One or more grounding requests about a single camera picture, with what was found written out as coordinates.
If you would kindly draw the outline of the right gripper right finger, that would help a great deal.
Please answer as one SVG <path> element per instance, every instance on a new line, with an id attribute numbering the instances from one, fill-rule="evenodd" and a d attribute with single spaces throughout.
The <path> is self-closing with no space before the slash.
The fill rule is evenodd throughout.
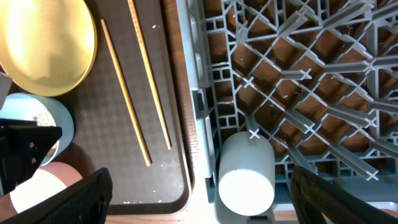
<path id="1" fill-rule="evenodd" d="M 290 178 L 290 193 L 299 223 L 397 223 L 397 218 L 378 210 L 333 186 L 313 172 L 296 166 Z"/>

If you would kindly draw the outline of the white bowl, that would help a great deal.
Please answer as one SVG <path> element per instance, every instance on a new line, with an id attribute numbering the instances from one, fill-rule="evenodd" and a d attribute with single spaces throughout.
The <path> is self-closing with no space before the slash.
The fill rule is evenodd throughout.
<path id="1" fill-rule="evenodd" d="M 1 198 L 1 220 L 47 200 L 81 179 L 81 174 L 66 163 L 51 162 L 39 167 L 32 178 Z"/>

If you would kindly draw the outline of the pale green cup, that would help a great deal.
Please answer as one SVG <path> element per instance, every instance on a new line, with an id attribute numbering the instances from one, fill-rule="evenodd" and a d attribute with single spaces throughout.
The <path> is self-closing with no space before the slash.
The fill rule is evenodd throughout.
<path id="1" fill-rule="evenodd" d="M 275 198 L 275 155 L 263 136 L 242 131 L 230 136 L 220 154 L 218 193 L 232 212 L 254 216 L 271 207 Z"/>

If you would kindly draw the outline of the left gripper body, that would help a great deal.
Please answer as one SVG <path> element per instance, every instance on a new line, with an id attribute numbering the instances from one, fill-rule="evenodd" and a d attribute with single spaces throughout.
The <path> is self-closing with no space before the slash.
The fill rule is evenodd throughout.
<path id="1" fill-rule="evenodd" d="M 58 126 L 35 121 L 1 119 L 1 195 L 29 180 L 62 137 Z"/>

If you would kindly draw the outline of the yellow plate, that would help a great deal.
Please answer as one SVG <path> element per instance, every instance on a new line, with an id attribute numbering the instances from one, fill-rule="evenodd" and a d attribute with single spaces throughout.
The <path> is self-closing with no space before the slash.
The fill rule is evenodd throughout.
<path id="1" fill-rule="evenodd" d="M 79 85 L 96 57 L 97 31 L 84 0 L 1 0 L 1 66 L 35 95 Z"/>

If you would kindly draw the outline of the light blue bowl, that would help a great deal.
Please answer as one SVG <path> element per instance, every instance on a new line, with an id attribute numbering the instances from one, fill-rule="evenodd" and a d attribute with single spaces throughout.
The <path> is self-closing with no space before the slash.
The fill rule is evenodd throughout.
<path id="1" fill-rule="evenodd" d="M 54 160 L 73 139 L 72 116 L 61 102 L 53 98 L 28 93 L 10 94 L 1 108 L 1 118 L 35 121 L 38 126 L 58 126 L 62 129 L 62 137 L 47 153 L 42 166 Z"/>

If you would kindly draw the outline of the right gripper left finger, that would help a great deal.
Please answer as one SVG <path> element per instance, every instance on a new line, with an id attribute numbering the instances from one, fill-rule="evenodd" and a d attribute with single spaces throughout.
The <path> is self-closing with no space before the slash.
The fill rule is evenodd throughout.
<path id="1" fill-rule="evenodd" d="M 113 194 L 113 181 L 107 168 L 100 168 L 65 190 L 14 215 L 2 224 L 53 224 L 106 222 Z"/>

